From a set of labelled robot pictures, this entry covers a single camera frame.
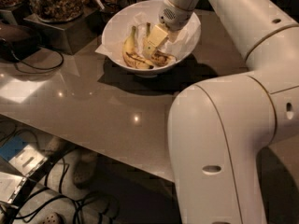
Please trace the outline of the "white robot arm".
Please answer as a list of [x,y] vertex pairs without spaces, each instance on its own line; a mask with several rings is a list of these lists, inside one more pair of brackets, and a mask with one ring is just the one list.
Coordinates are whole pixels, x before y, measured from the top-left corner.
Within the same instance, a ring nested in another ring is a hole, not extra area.
[[[164,0],[182,28],[199,0]],[[256,156],[298,132],[299,25],[270,0],[208,0],[248,72],[206,79],[171,106],[168,146],[183,224],[267,224]]]

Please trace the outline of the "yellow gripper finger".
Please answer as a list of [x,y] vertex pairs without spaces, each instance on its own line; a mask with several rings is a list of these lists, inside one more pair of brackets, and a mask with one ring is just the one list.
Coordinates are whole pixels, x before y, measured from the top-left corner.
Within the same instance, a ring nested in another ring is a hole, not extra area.
[[177,38],[178,38],[178,35],[179,35],[179,31],[169,31],[168,32],[168,40],[171,42],[171,43],[174,43]]
[[164,25],[151,25],[148,23],[143,41],[143,55],[149,59],[167,38],[168,31]]

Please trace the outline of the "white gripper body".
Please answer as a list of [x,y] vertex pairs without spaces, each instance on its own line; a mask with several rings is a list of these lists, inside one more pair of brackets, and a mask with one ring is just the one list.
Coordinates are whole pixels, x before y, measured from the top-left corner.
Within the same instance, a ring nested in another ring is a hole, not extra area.
[[176,7],[169,0],[163,0],[158,18],[169,30],[178,31],[188,23],[191,15],[191,11]]

